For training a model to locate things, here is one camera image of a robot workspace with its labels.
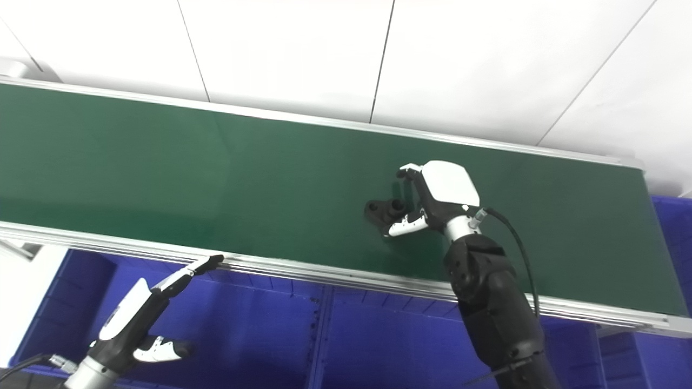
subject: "panel seam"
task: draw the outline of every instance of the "panel seam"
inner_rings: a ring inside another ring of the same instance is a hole
[[[574,98],[572,98],[572,100],[569,102],[569,104],[567,104],[565,109],[560,113],[560,115],[558,115],[557,119],[555,119],[555,121],[550,125],[550,127],[548,127],[548,130],[543,134],[543,136],[540,137],[540,139],[538,139],[538,142],[536,142],[535,146],[538,146],[538,145],[540,145],[541,142],[543,142],[543,139],[545,139],[545,137],[548,135],[548,133],[550,133],[550,131],[553,130],[555,125],[560,121],[560,119],[565,115],[565,113],[572,107],[572,105],[574,104],[576,99],[578,99],[579,96],[581,96],[581,94],[584,92],[586,87],[588,87],[589,84],[591,84],[591,81],[593,81],[593,79],[601,71],[601,69],[606,65],[606,63],[610,60],[610,58],[615,54],[615,52],[620,48],[620,46],[622,46],[622,44],[630,36],[632,31],[639,25],[639,22],[641,22],[641,20],[646,16],[646,14],[648,14],[649,10],[654,6],[654,4],[656,4],[657,1],[658,0],[653,0],[651,2],[651,4],[649,4],[649,7],[647,7],[647,9],[644,11],[644,13],[641,14],[641,16],[637,19],[637,21],[634,23],[634,25],[632,25],[632,27],[625,34],[625,36],[622,39],[620,39],[620,42],[615,46],[615,48],[612,51],[610,51],[610,54],[605,58],[605,60],[601,63],[601,65],[596,69],[596,71],[586,81],[584,86],[581,87],[581,89],[579,89],[579,92],[577,92],[577,94],[574,96]]]
[[[334,303],[334,287],[329,285],[323,286],[320,295],[318,322],[314,332],[314,345],[309,357],[309,371],[305,389],[322,388],[327,364],[327,346]]]
[[[183,20],[183,26],[185,26],[185,33],[188,35],[188,42],[190,43],[190,48],[192,49],[192,56],[194,57],[194,63],[197,65],[197,72],[199,72],[199,79],[202,81],[202,87],[204,88],[204,94],[207,96],[207,101],[211,102],[209,99],[209,91],[207,90],[207,84],[204,82],[204,76],[202,75],[202,69],[199,67],[199,60],[197,60],[197,53],[194,51],[194,46],[192,45],[192,38],[190,36],[190,30],[188,30],[188,23],[185,21],[185,15],[183,14],[183,7],[180,5],[180,0],[176,0],[178,3],[178,10],[180,10],[180,17]]]
[[[21,46],[21,48],[24,50],[24,52],[27,54],[27,56],[29,57],[29,59],[31,60],[31,62],[33,62],[34,65],[39,69],[39,71],[40,71],[41,73],[43,73],[44,70],[43,70],[43,68],[41,67],[41,65],[39,65],[39,62],[36,60],[36,58],[34,58],[33,55],[31,55],[31,53],[30,53],[29,50],[26,48],[26,46],[24,46],[24,44],[21,43],[21,40],[19,40],[19,37],[17,36],[17,34],[15,34],[15,32],[10,28],[10,25],[7,24],[7,22],[5,21],[5,19],[2,18],[2,16],[0,16],[0,21],[2,22],[2,24],[5,25],[5,27],[7,27],[7,30],[10,31],[10,34],[12,34],[12,36],[15,37],[15,40],[16,40],[17,43]]]
[[[375,102],[377,101],[377,91],[380,88],[380,77],[382,76],[382,65],[385,63],[385,53],[387,53],[387,41],[389,40],[389,32],[390,28],[392,27],[392,16],[394,15],[394,5],[397,3],[397,0],[392,0],[392,9],[390,10],[390,19],[389,22],[387,23],[387,33],[385,34],[385,43],[382,48],[382,58],[380,59],[380,69],[377,72],[377,82],[375,83],[375,94],[372,96],[372,108],[370,109],[370,119],[367,121],[368,123],[372,123],[372,115],[375,112]]]

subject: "white tile wall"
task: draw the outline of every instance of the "white tile wall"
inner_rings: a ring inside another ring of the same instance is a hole
[[[36,310],[51,285],[67,248],[43,246],[32,261],[0,255],[0,368],[15,355]]]
[[[373,123],[535,144],[652,0],[397,0]]]
[[[692,3],[659,0],[541,146],[640,159],[650,191],[692,190]]]
[[[396,0],[373,123],[535,145],[652,2]],[[0,0],[0,57],[70,84],[206,100],[203,76],[215,102],[370,119],[392,0],[180,6]],[[540,145],[640,159],[652,192],[691,194],[691,7],[655,2]]]
[[[211,101],[368,121],[392,0],[181,0]]]
[[[175,1],[3,0],[0,16],[65,83],[206,100]]]
[[[31,62],[29,54],[21,47],[19,41],[12,35],[12,32],[3,23],[2,19],[0,19],[0,57],[8,60],[17,60],[24,64]]]

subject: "robotic arm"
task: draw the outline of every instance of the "robotic arm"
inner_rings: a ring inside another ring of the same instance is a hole
[[[476,354],[501,389],[559,388],[544,353],[545,335],[501,246],[481,235],[486,214],[466,170],[430,161],[402,166],[397,177],[413,182],[420,209],[403,202],[369,201],[365,215],[387,237],[431,228],[450,242],[444,266]]]
[[[191,355],[191,343],[150,336],[149,330],[170,298],[185,289],[192,277],[216,269],[223,260],[222,255],[213,255],[193,262],[151,289],[140,278],[106,320],[98,340],[62,387],[107,389],[138,362],[175,361]]]

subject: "black plastic part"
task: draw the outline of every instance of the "black plastic part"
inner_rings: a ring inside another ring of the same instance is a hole
[[[180,292],[182,292],[186,287],[188,287],[190,281],[192,281],[192,276],[189,274],[185,274],[165,290],[156,290],[159,290],[161,294],[164,295],[166,298],[175,297],[179,295]]]
[[[197,270],[194,272],[195,275],[202,275],[209,270],[214,270],[219,265],[224,261],[224,256],[222,254],[216,254],[212,255],[209,257],[209,260],[207,263],[203,264],[202,266],[198,267]]]
[[[454,241],[444,266],[478,358],[492,370],[531,361],[495,379],[501,388],[559,388],[544,355],[545,335],[504,250],[483,235]]]
[[[156,335],[145,336],[144,340],[141,343],[139,343],[139,346],[137,348],[145,351],[152,348],[152,346],[154,345],[154,341],[156,341],[156,338],[158,338],[158,336]]]
[[[173,341],[173,351],[181,358],[194,354],[194,343],[188,341]]]
[[[389,227],[406,216],[407,210],[402,200],[389,199],[368,201],[364,212],[365,217],[377,226],[382,235],[388,235]]]
[[[96,341],[87,354],[116,374],[124,373],[135,365],[132,353],[139,348],[168,302],[158,289],[152,290],[152,295],[118,335],[107,341]]]

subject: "white wall panel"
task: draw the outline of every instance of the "white wall panel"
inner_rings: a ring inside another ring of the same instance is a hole
[[[397,0],[373,123],[535,144],[652,0]]]
[[[24,64],[31,62],[29,54],[21,47],[9,28],[0,19],[0,58],[17,60]]]
[[[631,156],[651,192],[692,190],[692,3],[659,0],[541,146]]]
[[[392,0],[181,0],[211,101],[368,121]]]
[[[10,365],[66,253],[43,246],[31,261],[0,254],[0,368]]]
[[[175,0],[2,0],[0,15],[67,84],[206,100]]]

